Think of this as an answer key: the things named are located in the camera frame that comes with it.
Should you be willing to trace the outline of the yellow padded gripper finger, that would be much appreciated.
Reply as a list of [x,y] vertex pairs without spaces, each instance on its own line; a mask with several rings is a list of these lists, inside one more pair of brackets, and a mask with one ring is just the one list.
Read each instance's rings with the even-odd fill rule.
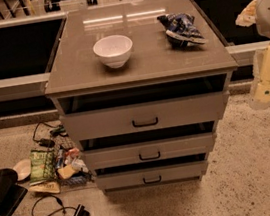
[[256,22],[256,4],[257,1],[252,0],[248,5],[246,5],[244,10],[240,12],[240,14],[235,20],[235,23],[238,26],[247,27],[254,25],[254,23]]
[[255,110],[270,107],[270,80],[253,80],[250,91],[249,105]]

